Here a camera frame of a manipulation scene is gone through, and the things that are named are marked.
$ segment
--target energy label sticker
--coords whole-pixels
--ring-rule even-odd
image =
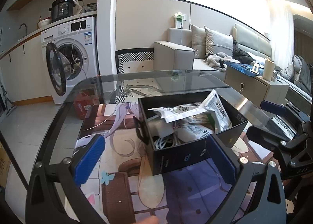
[[[92,34],[91,32],[85,33],[85,45],[92,44]]]

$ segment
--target blue clamp pad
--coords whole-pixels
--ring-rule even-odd
[[[240,165],[236,161],[237,157],[234,152],[222,144],[223,143],[215,134],[209,135],[206,139],[207,151],[211,156],[214,164],[218,168],[224,181],[228,184],[235,185],[237,181],[237,174],[240,170]],[[231,160],[229,154],[234,155],[233,160]]]
[[[286,107],[282,105],[278,105],[269,101],[262,101],[260,104],[262,110],[270,112],[275,115],[285,116],[286,115]]]
[[[96,136],[98,137],[86,151],[84,156],[81,158],[80,162],[75,166],[74,181],[77,186],[80,186],[81,184],[87,182],[92,170],[97,164],[98,159],[101,157],[104,151],[105,148],[104,137],[99,134],[97,134]]]

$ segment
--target blue tray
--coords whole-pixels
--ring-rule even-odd
[[[226,64],[227,66],[230,66],[238,71],[240,71],[241,73],[249,76],[249,77],[255,77],[255,76],[263,76],[263,69],[259,68],[258,70],[258,74],[252,72],[252,65],[249,64],[238,64],[238,63],[234,63],[234,62],[225,62],[224,64]]]

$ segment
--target gray coat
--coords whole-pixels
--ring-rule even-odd
[[[301,56],[293,56],[292,64],[281,70],[281,76],[312,96],[310,69]]]

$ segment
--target black cardboard box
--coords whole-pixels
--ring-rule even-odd
[[[139,98],[139,112],[141,132],[137,129],[138,137],[147,144],[147,154],[153,175],[170,172],[210,158],[206,151],[206,139],[199,139],[178,146],[172,146],[161,150],[156,150],[150,130],[147,126],[147,119],[155,113],[150,108],[176,107],[182,104],[193,102],[203,102],[211,93],[211,90],[197,93],[183,93],[175,95],[163,95]],[[240,114],[231,104],[221,96],[222,104],[233,124],[233,127],[217,133],[219,139],[227,146],[234,146],[241,135],[248,120]]]

